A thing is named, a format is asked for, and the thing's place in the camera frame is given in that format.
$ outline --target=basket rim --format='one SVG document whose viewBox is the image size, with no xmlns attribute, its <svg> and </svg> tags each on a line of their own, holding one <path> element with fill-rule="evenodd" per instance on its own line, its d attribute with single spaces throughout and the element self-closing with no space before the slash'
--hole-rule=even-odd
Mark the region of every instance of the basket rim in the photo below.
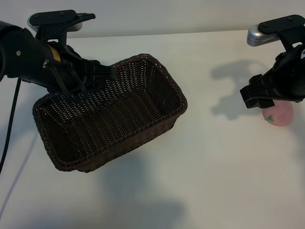
<svg viewBox="0 0 305 229">
<path fill-rule="evenodd" d="M 84 164 L 90 163 L 92 160 L 94 160 L 96 157 L 98 157 L 101 152 L 107 153 L 108 151 L 114 149 L 115 147 L 118 147 L 121 144 L 124 144 L 125 142 L 128 141 L 128 139 L 131 139 L 137 135 L 141 135 L 142 133 L 147 131 L 148 128 L 153 128 L 153 127 L 163 124 L 164 122 L 167 122 L 171 119 L 177 119 L 180 115 L 182 115 L 186 111 L 188 104 L 187 104 L 187 100 L 186 100 L 185 96 L 183 95 L 180 87 L 173 80 L 171 75 L 168 73 L 167 69 L 157 59 L 152 57 L 150 54 L 139 54 L 139 55 L 133 56 L 131 58 L 122 60 L 122 61 L 114 64 L 113 66 L 120 67 L 122 65 L 129 64 L 134 61 L 143 60 L 144 58 L 147 59 L 148 61 L 153 62 L 155 65 L 159 66 L 159 68 L 156 68 L 156 69 L 158 69 L 159 71 L 162 71 L 162 73 L 163 73 L 162 75 L 165 76 L 166 80 L 170 83 L 169 86 L 172 89 L 174 89 L 174 91 L 180 101 L 180 106 L 177 109 L 171 111 L 170 113 L 165 114 L 165 115 L 161 116 L 160 118 L 155 119 L 152 122 L 147 123 L 146 125 L 144 125 L 142 127 L 139 127 L 138 129 L 134 130 L 133 132 L 130 132 L 130 133 L 116 139 L 115 141 L 109 142 L 108 144 L 99 148 L 93 154 L 73 160 L 71 162 L 65 162 L 65 161 L 62 161 L 58 157 L 58 154 L 55 151 L 55 147 L 53 146 L 53 142 L 51 142 L 49 140 L 50 138 L 48 135 L 48 131 L 46 131 L 46 127 L 41 118 L 41 112 L 39 112 L 40 107 L 42 107 L 42 105 L 45 106 L 45 104 L 48 101 L 50 101 L 51 99 L 58 96 L 58 94 L 47 94 L 47 95 L 43 96 L 42 98 L 40 98 L 39 100 L 37 100 L 36 103 L 34 104 L 33 116 L 35 119 L 36 126 L 38 127 L 38 124 L 39 124 L 41 126 L 41 128 L 44 129 L 44 131 L 43 131 L 44 134 L 41 133 L 40 129 L 38 129 L 38 131 L 44 142 L 45 149 L 46 149 L 49 157 L 51 158 L 51 161 L 54 163 L 55 167 L 59 167 L 60 169 L 65 168 L 66 171 L 77 169 L 77 168 L 75 168 L 76 166 L 81 167 Z"/>
</svg>

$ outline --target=green leaf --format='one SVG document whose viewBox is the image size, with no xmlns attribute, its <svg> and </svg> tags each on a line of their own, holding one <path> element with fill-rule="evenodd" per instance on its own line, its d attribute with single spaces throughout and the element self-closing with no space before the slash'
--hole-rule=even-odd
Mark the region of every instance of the green leaf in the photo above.
<svg viewBox="0 0 305 229">
<path fill-rule="evenodd" d="M 271 116 L 269 116 L 268 118 L 267 118 L 268 120 L 270 120 L 270 121 L 272 121 L 272 122 L 274 122 L 275 120 L 273 119 L 273 116 L 271 115 Z"/>
</svg>

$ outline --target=black mount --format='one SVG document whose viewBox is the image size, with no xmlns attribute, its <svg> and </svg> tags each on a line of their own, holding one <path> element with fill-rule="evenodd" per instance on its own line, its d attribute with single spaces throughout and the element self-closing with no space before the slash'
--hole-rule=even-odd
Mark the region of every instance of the black mount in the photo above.
<svg viewBox="0 0 305 229">
<path fill-rule="evenodd" d="M 277 34 L 286 49 L 275 59 L 272 69 L 265 75 L 256 75 L 249 85 L 240 90 L 247 108 L 268 108 L 273 100 L 300 102 L 305 98 L 305 19 L 291 15 L 258 25 L 262 34 Z"/>
</svg>

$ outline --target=screw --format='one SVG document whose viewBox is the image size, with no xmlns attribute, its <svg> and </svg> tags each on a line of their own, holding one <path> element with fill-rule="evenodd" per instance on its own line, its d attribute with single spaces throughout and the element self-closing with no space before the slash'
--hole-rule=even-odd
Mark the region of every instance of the screw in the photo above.
<svg viewBox="0 0 305 229">
<path fill-rule="evenodd" d="M 42 63 L 42 68 L 46 68 L 47 67 L 47 64 L 49 63 L 50 61 L 48 59 L 44 59 L 43 63 Z"/>
</svg>

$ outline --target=white wall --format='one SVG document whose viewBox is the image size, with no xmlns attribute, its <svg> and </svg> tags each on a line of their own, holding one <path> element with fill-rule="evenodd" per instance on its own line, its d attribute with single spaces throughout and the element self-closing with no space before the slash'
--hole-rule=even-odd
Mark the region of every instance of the white wall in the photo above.
<svg viewBox="0 0 305 229">
<path fill-rule="evenodd" d="M 34 13 L 70 9 L 96 14 L 70 37 L 96 37 L 247 29 L 290 14 L 305 16 L 305 1 L 2 0 L 0 20 L 26 27 Z"/>
</svg>

